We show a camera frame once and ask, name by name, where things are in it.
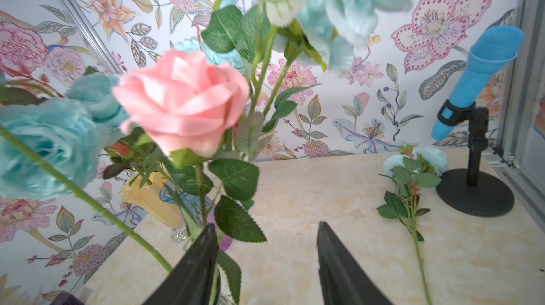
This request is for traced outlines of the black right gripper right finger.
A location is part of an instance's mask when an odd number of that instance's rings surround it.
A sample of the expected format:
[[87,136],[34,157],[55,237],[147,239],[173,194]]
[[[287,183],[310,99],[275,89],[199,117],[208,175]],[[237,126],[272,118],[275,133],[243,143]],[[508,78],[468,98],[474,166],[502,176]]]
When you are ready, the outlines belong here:
[[325,304],[391,305],[325,221],[319,223],[317,250]]

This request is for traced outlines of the light blue peony spray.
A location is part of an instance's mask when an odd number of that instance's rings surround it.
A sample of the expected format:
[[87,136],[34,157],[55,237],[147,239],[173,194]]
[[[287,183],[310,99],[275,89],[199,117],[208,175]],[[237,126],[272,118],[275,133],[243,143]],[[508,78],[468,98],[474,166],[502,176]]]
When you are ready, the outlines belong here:
[[121,139],[129,115],[116,100],[118,76],[91,73],[63,97],[1,107],[1,195],[48,201],[73,196],[111,221],[167,271],[170,263],[125,222],[85,192],[97,175],[99,156]]

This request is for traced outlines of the light blue rose spray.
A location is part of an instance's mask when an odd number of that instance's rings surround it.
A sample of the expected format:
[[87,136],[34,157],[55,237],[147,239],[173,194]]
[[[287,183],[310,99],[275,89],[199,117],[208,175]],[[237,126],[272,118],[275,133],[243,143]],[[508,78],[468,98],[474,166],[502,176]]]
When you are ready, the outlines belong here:
[[420,206],[422,190],[438,187],[441,176],[447,170],[448,158],[443,151],[437,148],[403,145],[399,154],[384,162],[381,174],[394,184],[394,190],[386,191],[385,203],[377,207],[378,214],[382,218],[399,221],[409,232],[414,243],[424,295],[428,304],[432,303],[432,299],[420,248],[424,237],[419,232],[417,219],[431,211],[429,208]]

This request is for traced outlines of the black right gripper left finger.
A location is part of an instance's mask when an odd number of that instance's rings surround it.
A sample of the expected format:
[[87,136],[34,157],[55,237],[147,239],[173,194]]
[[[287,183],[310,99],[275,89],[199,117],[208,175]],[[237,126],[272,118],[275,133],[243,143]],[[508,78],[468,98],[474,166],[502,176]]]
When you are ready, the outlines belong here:
[[208,304],[219,253],[213,224],[207,225],[145,305]]

